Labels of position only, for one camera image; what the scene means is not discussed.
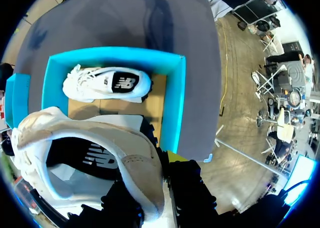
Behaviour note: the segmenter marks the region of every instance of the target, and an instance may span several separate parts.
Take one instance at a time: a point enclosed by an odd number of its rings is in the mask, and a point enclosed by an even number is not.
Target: concrete floor
[[[29,30],[30,25],[43,13],[50,10],[62,0],[40,0],[29,10],[29,17],[22,20],[19,32],[15,34],[8,46],[3,61],[16,63],[17,53]],[[267,127],[256,126],[258,110],[265,107],[255,97],[255,84],[251,72],[264,63],[263,45],[256,35],[237,27],[238,20],[227,15],[216,22],[219,36],[222,94],[225,88],[225,68],[227,49],[227,92],[222,105],[225,106],[223,117],[219,118],[218,128],[224,125],[218,138],[241,151],[264,162],[266,155],[261,152],[266,148]],[[234,208],[244,210],[252,205],[263,193],[272,174],[265,168],[253,163],[234,151],[221,146],[213,147],[211,163],[201,163],[202,178],[211,194],[217,197],[217,211],[223,213]],[[174,227],[171,199],[167,185],[165,192],[165,211],[163,216],[153,224],[144,227]]]

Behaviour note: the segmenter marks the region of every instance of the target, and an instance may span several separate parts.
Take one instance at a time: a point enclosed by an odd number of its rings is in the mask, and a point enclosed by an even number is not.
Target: cable
[[[219,19],[221,25],[222,25],[222,30],[223,30],[223,35],[224,35],[224,46],[225,46],[225,86],[224,86],[224,94],[222,96],[222,99],[220,101],[220,109],[221,109],[221,105],[222,105],[222,101],[224,100],[226,93],[227,93],[227,81],[228,81],[228,52],[227,52],[227,38],[226,38],[226,32],[225,32],[225,27],[223,22],[221,22],[221,20]]]
[[[307,180],[303,180],[303,181],[300,181],[299,183],[291,186],[289,189],[287,189],[284,194],[281,196],[284,197],[286,194],[288,194],[291,190],[293,190],[294,188],[296,188],[297,186],[301,185],[301,184],[304,184],[304,183],[310,183],[311,180],[307,179]]]

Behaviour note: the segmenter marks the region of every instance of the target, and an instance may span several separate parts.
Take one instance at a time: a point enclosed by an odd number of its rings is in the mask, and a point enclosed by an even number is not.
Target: metal pole
[[[261,165],[262,167],[264,167],[264,168],[270,170],[271,172],[273,172],[273,173],[275,173],[275,174],[277,174],[277,175],[279,175],[279,176],[282,176],[283,178],[285,178],[285,179],[288,180],[288,177],[287,177],[285,174],[282,174],[279,170],[276,170],[276,169],[272,168],[271,166],[266,165],[265,163],[262,163],[262,162],[260,162],[260,161],[258,161],[258,160],[256,160],[256,159],[252,158],[251,156],[243,153],[242,151],[240,151],[240,150],[238,150],[238,149],[236,149],[236,148],[233,148],[231,145],[228,145],[228,144],[224,143],[223,141],[221,141],[221,140],[219,140],[219,139],[217,139],[217,138],[216,138],[215,140],[216,140],[216,142],[219,142],[220,144],[223,144],[225,147],[228,147],[228,148],[234,150],[235,152],[243,155],[244,157],[247,157],[248,159],[252,160],[253,162]]]

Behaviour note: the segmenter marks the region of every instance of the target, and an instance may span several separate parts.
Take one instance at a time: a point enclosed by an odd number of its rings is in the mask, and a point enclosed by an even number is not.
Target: white sneaker
[[[107,194],[113,180],[97,178],[65,164],[48,167],[56,140],[75,137],[90,141],[100,152],[96,159],[92,156],[86,159],[103,165],[101,155],[114,157],[117,165],[110,164],[109,168],[119,169],[127,190],[140,203],[145,220],[157,219],[164,209],[164,193],[162,167],[155,147],[138,130],[105,120],[104,115],[71,120],[56,107],[32,113],[12,131],[14,164],[22,177],[61,214],[80,213],[81,204],[101,209],[100,198]],[[81,152],[77,145],[63,149],[74,152],[74,157]]]
[[[68,98],[85,103],[95,99],[141,103],[151,85],[149,76],[143,71],[122,67],[81,69],[78,64],[67,75],[62,90]]]

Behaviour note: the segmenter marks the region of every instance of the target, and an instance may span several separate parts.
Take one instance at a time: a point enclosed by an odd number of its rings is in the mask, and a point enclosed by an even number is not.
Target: gray tabletop
[[[31,75],[29,113],[41,109],[51,55],[89,47],[127,46],[186,56],[186,87],[178,154],[211,153],[219,116],[221,62],[207,0],[68,0],[30,28],[16,73]]]

